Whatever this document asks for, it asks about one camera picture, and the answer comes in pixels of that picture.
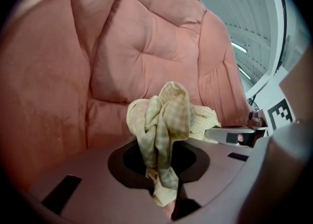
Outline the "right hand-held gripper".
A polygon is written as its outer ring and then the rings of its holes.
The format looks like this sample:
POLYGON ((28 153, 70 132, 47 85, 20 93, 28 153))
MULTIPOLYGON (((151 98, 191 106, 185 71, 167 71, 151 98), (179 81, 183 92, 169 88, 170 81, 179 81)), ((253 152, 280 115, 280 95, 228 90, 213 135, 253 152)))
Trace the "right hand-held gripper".
POLYGON ((277 71, 255 97, 254 102, 258 106, 257 117, 263 120, 263 130, 249 127, 214 127, 206 130, 205 136, 221 144, 253 147, 258 139, 270 136, 275 130, 291 124, 295 117, 279 86, 287 74, 287 71, 277 71), (238 144, 238 134, 245 135, 242 145, 238 144))

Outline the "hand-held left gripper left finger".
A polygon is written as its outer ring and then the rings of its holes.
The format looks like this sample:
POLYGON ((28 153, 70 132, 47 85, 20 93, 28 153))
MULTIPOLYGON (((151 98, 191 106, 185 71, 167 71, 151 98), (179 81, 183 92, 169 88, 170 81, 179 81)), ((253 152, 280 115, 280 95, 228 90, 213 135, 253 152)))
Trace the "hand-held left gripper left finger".
POLYGON ((170 218, 153 201, 147 189, 132 189, 116 180, 108 169, 110 154, 123 147, 87 149, 61 165, 43 172, 30 187, 44 218, 56 224, 169 224, 170 218), (41 203, 67 176, 81 182, 59 215, 41 203))

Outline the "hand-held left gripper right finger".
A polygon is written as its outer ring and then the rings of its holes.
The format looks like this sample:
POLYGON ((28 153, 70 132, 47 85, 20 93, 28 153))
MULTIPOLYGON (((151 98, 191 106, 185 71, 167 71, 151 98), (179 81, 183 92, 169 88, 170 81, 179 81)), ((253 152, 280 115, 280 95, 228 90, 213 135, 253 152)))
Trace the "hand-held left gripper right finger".
POLYGON ((176 141, 171 165, 179 185, 171 219, 186 217, 219 195, 243 168, 251 150, 192 138, 176 141))

